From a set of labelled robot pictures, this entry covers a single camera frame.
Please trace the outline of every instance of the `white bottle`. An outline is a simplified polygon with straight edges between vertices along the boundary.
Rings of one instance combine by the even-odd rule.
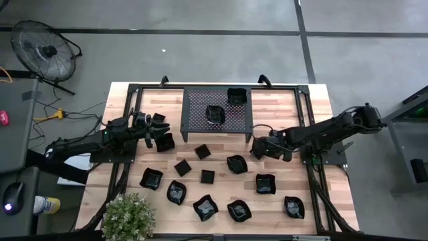
[[[53,197],[34,197],[33,214],[54,214],[61,207],[61,201]]]

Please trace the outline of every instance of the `white paper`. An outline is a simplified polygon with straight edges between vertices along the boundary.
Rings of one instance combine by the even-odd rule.
[[[65,161],[65,164],[71,165],[73,167],[77,167],[78,169],[82,169],[82,170],[89,170],[92,166],[92,163],[89,162],[90,159],[90,153],[84,153],[81,155],[77,155],[74,157],[70,157],[69,159],[67,159],[67,161]],[[75,181],[70,181],[67,179],[64,179],[62,177],[58,178],[58,182],[57,184],[59,185],[79,185],[79,186],[85,186],[84,184],[75,182]]]

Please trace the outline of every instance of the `blue light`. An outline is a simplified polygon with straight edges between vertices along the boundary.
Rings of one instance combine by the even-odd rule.
[[[5,205],[5,209],[6,209],[7,211],[11,210],[11,209],[12,209],[12,205],[11,205],[11,204],[6,204],[6,205]]]

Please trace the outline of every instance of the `pink object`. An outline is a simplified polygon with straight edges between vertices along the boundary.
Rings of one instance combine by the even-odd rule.
[[[4,110],[0,110],[0,121],[4,126],[9,125],[9,115]]]

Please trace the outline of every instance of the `fan guard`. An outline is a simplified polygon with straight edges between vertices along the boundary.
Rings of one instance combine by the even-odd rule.
[[[79,49],[78,55],[69,43]],[[15,55],[29,71],[51,82],[63,82],[72,77],[76,57],[82,55],[79,46],[38,21],[17,23],[12,29],[11,44]]]

